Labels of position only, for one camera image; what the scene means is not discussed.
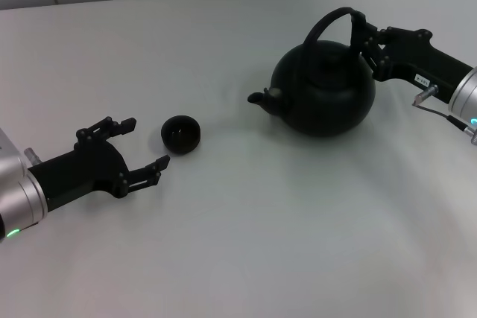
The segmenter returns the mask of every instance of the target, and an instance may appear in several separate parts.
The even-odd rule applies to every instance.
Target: white table
[[[477,149],[377,84],[345,136],[303,138],[247,103],[329,11],[428,28],[477,64],[473,0],[124,0],[0,12],[0,125],[42,159],[111,115],[130,168],[195,117],[200,147],[157,187],[90,194],[0,247],[2,317],[362,317],[477,314]],[[350,20],[324,38],[349,40]],[[445,111],[431,99],[428,106]]]

